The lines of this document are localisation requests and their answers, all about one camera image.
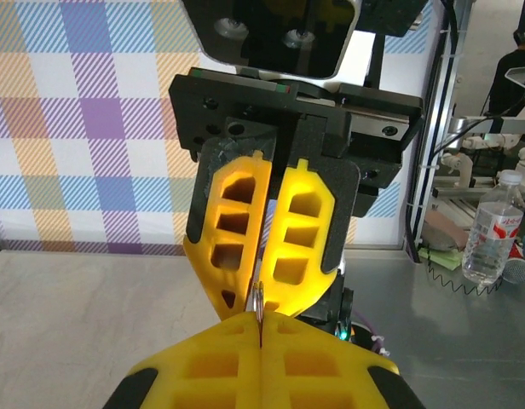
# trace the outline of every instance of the wall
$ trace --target wall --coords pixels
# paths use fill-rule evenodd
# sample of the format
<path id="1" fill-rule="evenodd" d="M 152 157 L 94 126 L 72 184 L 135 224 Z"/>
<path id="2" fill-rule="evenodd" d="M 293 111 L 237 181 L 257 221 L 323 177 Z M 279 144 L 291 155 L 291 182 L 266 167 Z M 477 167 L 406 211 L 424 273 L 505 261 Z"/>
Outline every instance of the wall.
<path id="1" fill-rule="evenodd" d="M 388 39 L 386 89 L 422 95 L 436 20 L 430 2 L 417 32 Z M 166 90 L 199 61 L 175 1 L 0 2 L 4 245 L 181 254 L 196 166 Z M 401 244 L 409 157 L 349 244 Z"/>
<path id="2" fill-rule="evenodd" d="M 456 91 L 456 115 L 478 115 L 501 57 L 514 51 L 523 0 L 478 0 L 474 5 Z"/>

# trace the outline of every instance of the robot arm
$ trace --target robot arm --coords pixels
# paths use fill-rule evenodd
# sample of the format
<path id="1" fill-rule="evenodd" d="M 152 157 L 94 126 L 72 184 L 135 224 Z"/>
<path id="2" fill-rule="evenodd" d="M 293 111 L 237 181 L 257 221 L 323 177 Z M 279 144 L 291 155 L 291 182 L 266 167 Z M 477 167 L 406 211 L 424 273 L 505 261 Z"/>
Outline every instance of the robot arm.
<path id="1" fill-rule="evenodd" d="M 459 181 L 454 183 L 456 187 L 467 188 L 470 186 L 471 176 L 473 174 L 473 161 L 464 153 L 452 155 L 445 153 L 442 155 L 441 164 L 450 168 L 450 173 L 453 170 L 459 171 Z"/>
<path id="2" fill-rule="evenodd" d="M 423 408 L 395 364 L 346 342 L 341 267 L 350 218 L 401 169 L 422 101 L 291 76 L 330 77 L 354 29 L 402 36 L 425 3 L 182 2 L 204 52 L 243 67 L 193 68 L 170 86 L 179 141 L 199 163 L 184 249 L 223 322 L 135 367 L 105 409 Z"/>
<path id="3" fill-rule="evenodd" d="M 462 140 L 461 146 L 472 150 L 512 149 L 518 145 L 521 137 L 522 135 L 513 134 L 487 134 L 484 138 L 470 136 Z"/>

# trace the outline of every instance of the metal stand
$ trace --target metal stand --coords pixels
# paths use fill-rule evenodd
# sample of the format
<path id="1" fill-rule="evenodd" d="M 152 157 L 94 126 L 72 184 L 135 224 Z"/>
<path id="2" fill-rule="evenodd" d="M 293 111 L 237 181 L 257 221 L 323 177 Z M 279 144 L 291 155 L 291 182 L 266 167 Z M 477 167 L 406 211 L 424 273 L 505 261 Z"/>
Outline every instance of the metal stand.
<path id="1" fill-rule="evenodd" d="M 447 131 L 451 121 L 450 112 L 453 105 L 453 87 L 458 75 L 459 61 L 464 49 L 472 5 L 472 0 L 458 0 L 456 2 L 455 9 L 459 26 L 458 46 L 454 55 L 450 55 L 452 43 L 450 33 L 448 33 L 447 47 L 445 54 L 442 56 L 439 74 L 435 82 L 430 85 L 433 87 L 433 96 L 428 104 L 427 124 L 424 133 L 421 135 L 424 139 L 423 154 L 419 161 L 420 168 L 418 168 L 416 191 L 412 202 L 414 210 L 410 220 L 413 237 L 416 242 L 419 242 L 421 236 L 421 226 L 430 200 L 438 155 L 431 162 L 430 158 L 433 156 L 436 147 L 440 146 L 448 135 Z"/>
<path id="2" fill-rule="evenodd" d="M 450 121 L 450 136 L 454 137 L 461 130 L 484 119 L 485 117 L 452 118 Z M 505 117 L 489 119 L 478 124 L 470 131 L 471 134 L 525 134 L 525 118 Z"/>

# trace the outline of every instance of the plastic water bottle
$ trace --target plastic water bottle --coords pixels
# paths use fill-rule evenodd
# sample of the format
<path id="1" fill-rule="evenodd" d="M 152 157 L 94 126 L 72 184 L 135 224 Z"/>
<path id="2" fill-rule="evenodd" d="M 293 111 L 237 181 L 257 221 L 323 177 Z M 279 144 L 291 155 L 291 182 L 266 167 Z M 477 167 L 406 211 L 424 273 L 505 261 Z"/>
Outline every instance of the plastic water bottle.
<path id="1" fill-rule="evenodd" d="M 521 173 L 504 170 L 478 205 L 462 262 L 465 278 L 478 285 L 491 285 L 503 273 L 525 211 L 521 181 Z"/>

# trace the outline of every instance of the plaid backdrop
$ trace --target plaid backdrop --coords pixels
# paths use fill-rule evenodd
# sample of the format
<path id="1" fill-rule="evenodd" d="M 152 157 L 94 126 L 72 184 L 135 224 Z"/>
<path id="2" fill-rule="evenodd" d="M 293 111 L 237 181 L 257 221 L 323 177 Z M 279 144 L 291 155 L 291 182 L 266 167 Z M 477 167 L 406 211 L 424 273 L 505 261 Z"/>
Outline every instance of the plaid backdrop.
<path id="1" fill-rule="evenodd" d="M 0 2 L 4 247 L 181 254 L 196 166 L 167 89 L 197 64 L 174 1 Z"/>

